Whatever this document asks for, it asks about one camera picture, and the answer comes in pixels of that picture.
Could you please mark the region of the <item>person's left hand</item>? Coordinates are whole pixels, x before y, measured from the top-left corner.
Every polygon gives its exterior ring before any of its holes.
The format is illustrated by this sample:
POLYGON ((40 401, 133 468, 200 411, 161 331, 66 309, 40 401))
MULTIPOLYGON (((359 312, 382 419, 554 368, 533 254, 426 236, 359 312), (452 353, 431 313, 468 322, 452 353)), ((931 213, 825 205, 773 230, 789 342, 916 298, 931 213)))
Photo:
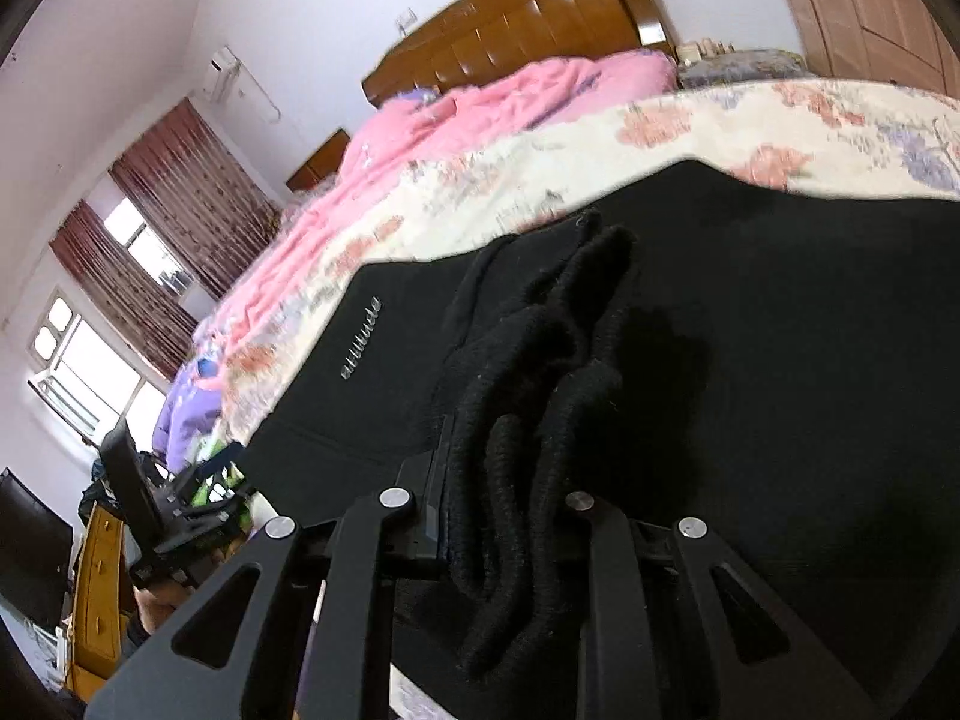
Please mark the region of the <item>person's left hand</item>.
POLYGON ((176 580, 155 583, 146 589, 135 589, 140 622, 148 635, 153 635, 194 594, 176 580))

